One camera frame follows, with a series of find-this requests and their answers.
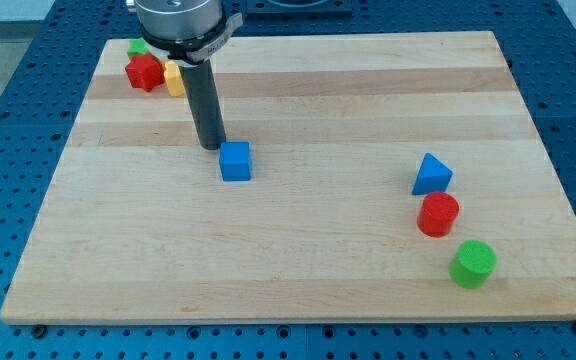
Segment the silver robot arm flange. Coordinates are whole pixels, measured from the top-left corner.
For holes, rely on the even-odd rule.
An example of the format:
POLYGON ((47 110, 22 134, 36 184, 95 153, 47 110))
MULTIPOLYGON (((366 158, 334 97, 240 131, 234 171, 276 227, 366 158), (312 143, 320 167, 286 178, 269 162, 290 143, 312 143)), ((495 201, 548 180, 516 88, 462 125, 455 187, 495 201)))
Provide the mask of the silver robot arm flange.
POLYGON ((226 14, 221 0, 126 0, 137 16, 150 53, 182 67, 209 60, 243 23, 243 15, 226 14))

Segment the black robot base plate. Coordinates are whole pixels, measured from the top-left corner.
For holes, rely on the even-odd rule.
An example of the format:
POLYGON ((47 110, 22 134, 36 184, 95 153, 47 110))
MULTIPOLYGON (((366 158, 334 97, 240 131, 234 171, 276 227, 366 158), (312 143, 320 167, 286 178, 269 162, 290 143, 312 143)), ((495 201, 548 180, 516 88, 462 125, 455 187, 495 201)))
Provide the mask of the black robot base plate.
POLYGON ((351 14, 352 0, 246 0, 246 11, 255 15, 351 14))

